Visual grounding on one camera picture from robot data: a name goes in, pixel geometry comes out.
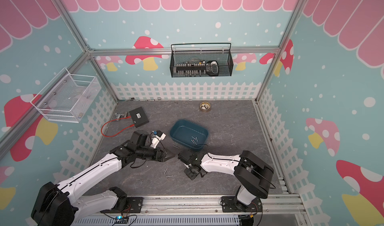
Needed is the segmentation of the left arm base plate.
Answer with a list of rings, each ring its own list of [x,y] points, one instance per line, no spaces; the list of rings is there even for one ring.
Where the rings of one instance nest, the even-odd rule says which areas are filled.
[[[110,209],[110,213],[140,213],[143,206],[143,197],[123,197],[119,198],[117,203],[112,209]]]

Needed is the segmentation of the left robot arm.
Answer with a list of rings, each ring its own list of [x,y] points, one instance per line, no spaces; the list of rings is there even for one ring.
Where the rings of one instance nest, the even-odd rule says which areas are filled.
[[[102,211],[123,213],[129,206],[127,194],[118,187],[85,196],[103,179],[131,165],[136,159],[165,162],[172,158],[165,147],[158,147],[166,134],[139,130],[101,160],[57,184],[48,182],[40,188],[31,217],[39,226],[70,226],[73,222]]]

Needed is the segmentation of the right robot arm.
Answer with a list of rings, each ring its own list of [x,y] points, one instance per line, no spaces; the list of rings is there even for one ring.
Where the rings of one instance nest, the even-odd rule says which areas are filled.
[[[270,189],[276,187],[272,183],[274,169],[250,151],[222,156],[184,150],[178,159],[186,166],[184,172],[191,180],[212,172],[234,176],[241,184],[236,195],[221,199],[222,207],[234,212],[261,211],[261,200],[267,199]]]

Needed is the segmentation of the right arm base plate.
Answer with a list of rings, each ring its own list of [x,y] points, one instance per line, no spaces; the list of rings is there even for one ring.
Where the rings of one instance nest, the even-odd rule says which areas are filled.
[[[221,197],[220,205],[224,213],[261,213],[263,205],[261,199],[256,197],[249,205],[241,203],[235,196]]]

